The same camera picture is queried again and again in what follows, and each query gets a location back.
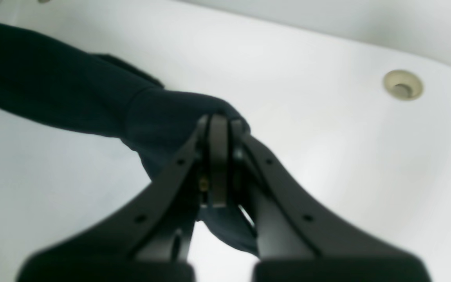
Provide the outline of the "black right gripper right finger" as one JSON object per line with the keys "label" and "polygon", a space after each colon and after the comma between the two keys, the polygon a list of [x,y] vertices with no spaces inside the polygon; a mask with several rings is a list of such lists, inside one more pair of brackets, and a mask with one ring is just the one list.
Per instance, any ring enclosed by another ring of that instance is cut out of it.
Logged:
{"label": "black right gripper right finger", "polygon": [[253,282],[430,282],[415,255],[353,226],[310,196],[239,120],[233,191],[252,218]]}

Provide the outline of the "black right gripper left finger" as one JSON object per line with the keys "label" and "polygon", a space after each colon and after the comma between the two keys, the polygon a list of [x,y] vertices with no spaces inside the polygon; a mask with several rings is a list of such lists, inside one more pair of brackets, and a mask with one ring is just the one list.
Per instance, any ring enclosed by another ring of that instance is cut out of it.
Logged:
{"label": "black right gripper left finger", "polygon": [[212,141],[227,160],[228,120],[203,116],[189,140],[157,178],[117,212],[79,235],[33,255],[19,282],[194,282],[187,263],[202,204],[223,207],[226,178],[211,194]]}

